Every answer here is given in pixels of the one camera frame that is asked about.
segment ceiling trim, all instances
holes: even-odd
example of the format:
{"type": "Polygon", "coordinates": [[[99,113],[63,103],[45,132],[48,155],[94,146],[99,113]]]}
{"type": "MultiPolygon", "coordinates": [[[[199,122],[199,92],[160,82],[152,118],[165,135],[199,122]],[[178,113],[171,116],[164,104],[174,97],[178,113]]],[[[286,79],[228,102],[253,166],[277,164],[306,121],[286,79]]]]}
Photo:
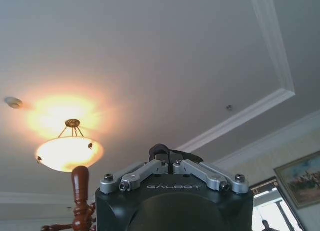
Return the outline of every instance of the ceiling trim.
{"type": "Polygon", "coordinates": [[[230,169],[320,128],[320,110],[223,157],[213,164],[230,169]]]}
{"type": "Polygon", "coordinates": [[[274,1],[251,0],[251,3],[281,88],[178,147],[177,150],[191,153],[295,95],[294,81],[291,75],[274,1]]]}
{"type": "Polygon", "coordinates": [[[251,0],[251,3],[281,87],[295,92],[274,0],[251,0]]]}
{"type": "Polygon", "coordinates": [[[253,105],[247,107],[243,111],[233,115],[226,121],[214,126],[210,130],[190,140],[184,145],[178,147],[176,150],[191,153],[200,147],[212,142],[213,140],[225,135],[226,133],[234,130],[235,128],[243,125],[244,123],[254,119],[255,117],[263,114],[264,112],[272,109],[273,107],[281,104],[282,102],[290,99],[295,95],[294,92],[280,88],[267,97],[259,100],[253,105]]]}
{"type": "Polygon", "coordinates": [[[37,219],[9,219],[9,220],[0,220],[0,225],[10,225],[10,224],[43,224],[48,223],[48,225],[52,225],[53,223],[58,224],[69,224],[72,222],[72,218],[70,217],[52,217],[52,218],[37,218],[37,219]]]}
{"type": "Polygon", "coordinates": [[[54,194],[0,192],[0,204],[73,205],[73,196],[54,194]]]}

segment painting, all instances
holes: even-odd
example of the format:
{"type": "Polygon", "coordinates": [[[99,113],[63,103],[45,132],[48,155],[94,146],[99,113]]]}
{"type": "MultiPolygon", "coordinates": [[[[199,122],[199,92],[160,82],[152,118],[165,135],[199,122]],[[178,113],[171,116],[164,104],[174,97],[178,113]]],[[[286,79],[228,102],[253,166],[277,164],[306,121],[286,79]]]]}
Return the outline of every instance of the painting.
{"type": "Polygon", "coordinates": [[[298,209],[320,203],[320,151],[274,171],[298,209]]]}

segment wall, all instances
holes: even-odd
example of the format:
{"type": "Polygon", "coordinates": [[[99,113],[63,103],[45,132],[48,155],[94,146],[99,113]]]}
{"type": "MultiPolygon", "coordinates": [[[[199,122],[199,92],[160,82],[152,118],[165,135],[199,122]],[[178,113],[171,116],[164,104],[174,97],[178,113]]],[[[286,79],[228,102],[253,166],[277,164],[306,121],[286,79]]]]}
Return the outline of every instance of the wall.
{"type": "MultiPolygon", "coordinates": [[[[232,173],[243,173],[250,184],[256,184],[275,176],[274,168],[320,150],[320,129],[314,130],[295,140],[273,148],[248,161],[233,166],[232,173]]],[[[320,230],[320,204],[296,210],[307,231],[320,230]]]]}
{"type": "Polygon", "coordinates": [[[1,231],[40,231],[42,226],[54,224],[70,224],[72,219],[30,219],[0,221],[1,231]]]}

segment metal linkage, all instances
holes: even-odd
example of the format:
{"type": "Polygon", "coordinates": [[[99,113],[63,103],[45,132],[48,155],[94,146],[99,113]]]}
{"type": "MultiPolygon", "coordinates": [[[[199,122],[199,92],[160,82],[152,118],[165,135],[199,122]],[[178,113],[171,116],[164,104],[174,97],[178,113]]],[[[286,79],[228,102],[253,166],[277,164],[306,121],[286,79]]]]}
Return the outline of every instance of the metal linkage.
{"type": "Polygon", "coordinates": [[[194,175],[206,183],[207,187],[215,191],[228,191],[230,185],[222,174],[217,174],[190,160],[177,160],[173,165],[173,172],[177,175],[194,175]]]}
{"type": "MultiPolygon", "coordinates": [[[[106,174],[100,181],[100,190],[104,194],[136,190],[141,182],[150,175],[163,175],[168,173],[168,164],[164,160],[152,160],[149,163],[135,163],[115,174],[106,174]]],[[[214,191],[228,191],[231,189],[237,194],[246,194],[249,183],[242,174],[233,175],[212,164],[201,162],[199,164],[190,160],[177,160],[173,164],[173,173],[176,175],[194,175],[206,183],[214,191]]]]}
{"type": "Polygon", "coordinates": [[[141,182],[150,175],[167,174],[168,167],[168,164],[166,164],[163,160],[154,159],[136,171],[124,175],[121,183],[119,184],[119,190],[121,192],[136,190],[140,187],[141,182]]]}
{"type": "Polygon", "coordinates": [[[121,179],[124,175],[134,172],[137,169],[143,167],[145,163],[136,162],[126,169],[118,171],[114,174],[108,173],[104,176],[104,179],[100,180],[100,191],[104,194],[110,194],[118,190],[121,179]]]}
{"type": "Polygon", "coordinates": [[[224,171],[213,164],[207,164],[205,162],[201,162],[199,166],[211,171],[215,172],[219,175],[224,176],[229,184],[231,184],[231,189],[233,192],[237,194],[246,194],[249,191],[249,182],[246,180],[243,174],[232,174],[230,172],[224,171]]]}

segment window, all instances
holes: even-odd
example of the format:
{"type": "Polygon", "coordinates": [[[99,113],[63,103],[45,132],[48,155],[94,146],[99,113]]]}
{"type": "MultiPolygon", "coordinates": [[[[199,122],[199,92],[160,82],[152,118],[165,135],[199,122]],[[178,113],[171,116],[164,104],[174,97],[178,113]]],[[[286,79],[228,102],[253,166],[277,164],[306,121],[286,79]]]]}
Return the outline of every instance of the window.
{"type": "Polygon", "coordinates": [[[262,221],[268,221],[278,231],[303,231],[303,227],[286,200],[279,192],[277,179],[271,178],[251,187],[254,193],[252,230],[265,229],[262,221]]]}

